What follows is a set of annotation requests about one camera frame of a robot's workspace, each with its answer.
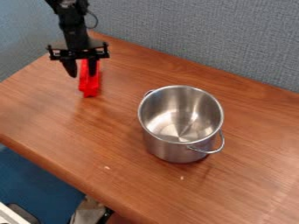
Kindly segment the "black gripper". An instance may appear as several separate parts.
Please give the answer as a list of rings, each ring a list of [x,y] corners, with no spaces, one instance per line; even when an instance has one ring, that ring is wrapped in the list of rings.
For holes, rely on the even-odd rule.
[[[87,28],[63,29],[64,40],[47,46],[51,60],[62,60],[62,64],[72,78],[78,77],[76,60],[88,59],[88,75],[98,71],[98,61],[110,57],[108,43],[88,35]]]

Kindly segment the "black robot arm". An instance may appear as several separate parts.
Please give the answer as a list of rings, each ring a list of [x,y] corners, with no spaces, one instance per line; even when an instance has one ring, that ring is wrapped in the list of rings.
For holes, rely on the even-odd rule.
[[[76,60],[88,61],[88,75],[95,76],[98,61],[110,57],[108,43],[88,35],[86,15],[90,11],[88,0],[44,0],[59,17],[59,27],[64,42],[48,44],[51,60],[58,60],[72,78],[78,77]]]

